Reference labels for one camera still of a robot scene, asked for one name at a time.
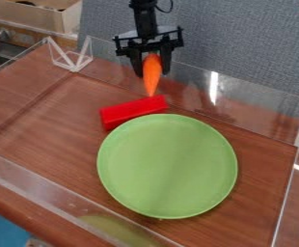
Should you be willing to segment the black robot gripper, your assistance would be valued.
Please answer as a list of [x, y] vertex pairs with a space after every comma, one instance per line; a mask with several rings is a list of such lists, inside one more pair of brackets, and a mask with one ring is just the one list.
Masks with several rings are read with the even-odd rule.
[[181, 26], [159, 26], [158, 34], [151, 39], [142, 38], [135, 30], [114, 37], [117, 55], [130, 56], [134, 72], [143, 77], [142, 53], [159, 51], [162, 57], [163, 74], [169, 74], [173, 50], [185, 45], [184, 29]]

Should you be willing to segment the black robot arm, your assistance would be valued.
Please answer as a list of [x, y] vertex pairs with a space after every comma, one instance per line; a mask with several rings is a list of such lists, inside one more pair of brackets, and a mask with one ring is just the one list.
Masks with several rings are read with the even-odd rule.
[[163, 74], [169, 74], [172, 54], [176, 48], [185, 45], [184, 29], [181, 26], [158, 24], [157, 12], [169, 14], [158, 6], [158, 0], [130, 0], [134, 12], [135, 29], [114, 37], [117, 55], [127, 56], [134, 72], [143, 77], [143, 54], [158, 53], [162, 58]]

